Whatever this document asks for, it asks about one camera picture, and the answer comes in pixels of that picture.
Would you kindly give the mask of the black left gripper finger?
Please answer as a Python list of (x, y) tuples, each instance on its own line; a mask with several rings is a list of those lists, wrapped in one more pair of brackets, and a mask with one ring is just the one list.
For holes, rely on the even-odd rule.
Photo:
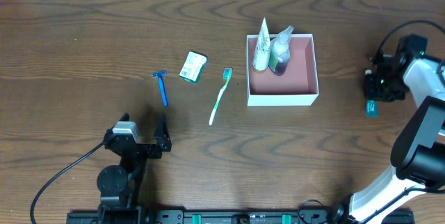
[(112, 126), (112, 132), (126, 131), (129, 125), (129, 114), (124, 113), (122, 117)]
[(164, 113), (159, 118), (153, 137), (158, 144), (171, 144), (166, 115)]

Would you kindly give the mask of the green Colgate toothpaste tube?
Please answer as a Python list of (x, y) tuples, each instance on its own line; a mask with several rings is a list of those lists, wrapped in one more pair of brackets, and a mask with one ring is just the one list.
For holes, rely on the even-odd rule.
[(371, 70), (364, 73), (364, 96), (366, 98), (366, 117), (377, 118), (378, 110), (374, 96), (374, 74)]

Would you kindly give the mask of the clear mouthwash bottle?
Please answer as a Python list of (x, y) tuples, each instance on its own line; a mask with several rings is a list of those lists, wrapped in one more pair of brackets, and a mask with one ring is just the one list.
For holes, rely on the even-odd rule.
[(293, 27), (289, 26), (284, 31), (278, 33), (277, 37), (271, 41), (268, 66), (277, 76), (282, 76), (285, 73), (287, 64), (291, 59), (289, 43), (292, 32)]

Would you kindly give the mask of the white shampoo tube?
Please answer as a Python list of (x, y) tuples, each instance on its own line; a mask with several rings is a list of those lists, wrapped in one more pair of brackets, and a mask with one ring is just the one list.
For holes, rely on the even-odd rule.
[(254, 51), (254, 58), (252, 61), (253, 68), (258, 72), (263, 72), (268, 67), (269, 58), (270, 35), (266, 19), (263, 19)]

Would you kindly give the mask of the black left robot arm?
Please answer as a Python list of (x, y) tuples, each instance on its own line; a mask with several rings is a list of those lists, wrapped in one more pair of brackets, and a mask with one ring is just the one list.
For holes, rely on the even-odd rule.
[(135, 122), (125, 113), (110, 129), (102, 143), (107, 150), (120, 157), (118, 165), (105, 167), (97, 177), (100, 190), (99, 223), (151, 223), (149, 210), (137, 204), (147, 160), (160, 159), (169, 152), (172, 142), (163, 114), (153, 134), (155, 144), (138, 143), (139, 132)]

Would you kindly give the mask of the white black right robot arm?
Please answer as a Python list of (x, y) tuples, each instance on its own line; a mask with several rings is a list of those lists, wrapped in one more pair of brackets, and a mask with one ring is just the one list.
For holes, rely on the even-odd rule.
[(412, 198), (444, 193), (444, 61), (426, 53), (427, 39), (411, 34), (398, 41), (396, 53), (379, 50), (364, 76), (367, 112), (375, 103), (403, 100), (411, 93), (417, 110), (396, 139), (389, 167), (362, 191), (348, 196), (333, 223), (414, 223), (401, 209)]

